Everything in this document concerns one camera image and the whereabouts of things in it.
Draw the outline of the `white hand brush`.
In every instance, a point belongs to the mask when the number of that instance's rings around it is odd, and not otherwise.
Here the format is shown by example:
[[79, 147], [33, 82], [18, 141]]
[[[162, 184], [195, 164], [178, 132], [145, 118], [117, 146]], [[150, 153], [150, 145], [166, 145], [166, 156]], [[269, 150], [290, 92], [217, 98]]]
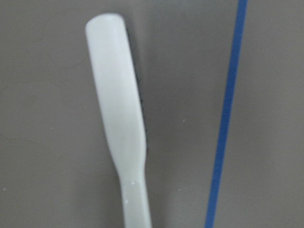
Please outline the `white hand brush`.
[[85, 29], [104, 133], [120, 182], [124, 225], [150, 228], [146, 134], [126, 25], [121, 15], [104, 13]]

